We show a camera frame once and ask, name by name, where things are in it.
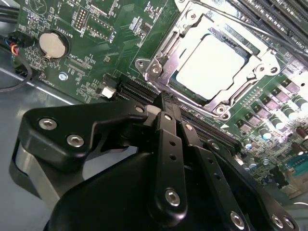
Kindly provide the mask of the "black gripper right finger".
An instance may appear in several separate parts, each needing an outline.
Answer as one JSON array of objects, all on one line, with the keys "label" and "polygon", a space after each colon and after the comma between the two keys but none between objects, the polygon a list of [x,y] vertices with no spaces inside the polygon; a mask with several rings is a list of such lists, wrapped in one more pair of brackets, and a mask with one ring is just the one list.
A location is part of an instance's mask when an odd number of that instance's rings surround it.
[{"label": "black gripper right finger", "polygon": [[226,231],[298,231],[292,216],[213,141],[202,144],[195,129],[179,124],[185,156],[205,179]]}]

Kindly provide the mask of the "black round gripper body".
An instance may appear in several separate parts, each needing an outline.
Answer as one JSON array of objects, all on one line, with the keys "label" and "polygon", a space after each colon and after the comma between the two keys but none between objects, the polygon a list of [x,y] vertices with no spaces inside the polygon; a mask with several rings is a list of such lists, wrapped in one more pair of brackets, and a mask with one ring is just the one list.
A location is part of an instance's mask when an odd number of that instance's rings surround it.
[{"label": "black round gripper body", "polygon": [[[154,159],[136,154],[64,194],[48,224],[51,231],[163,231],[148,211]],[[184,168],[188,211],[176,231],[225,231],[201,177]]]}]

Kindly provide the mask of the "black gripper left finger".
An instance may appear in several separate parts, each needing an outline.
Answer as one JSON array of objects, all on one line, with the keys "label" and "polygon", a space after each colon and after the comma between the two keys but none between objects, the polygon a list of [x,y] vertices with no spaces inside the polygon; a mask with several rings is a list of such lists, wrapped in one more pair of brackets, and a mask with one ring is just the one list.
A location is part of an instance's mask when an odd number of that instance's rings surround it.
[{"label": "black gripper left finger", "polygon": [[181,111],[175,96],[37,108],[22,118],[22,171],[54,210],[70,189],[136,154],[154,159],[147,203],[152,218],[188,210]]}]

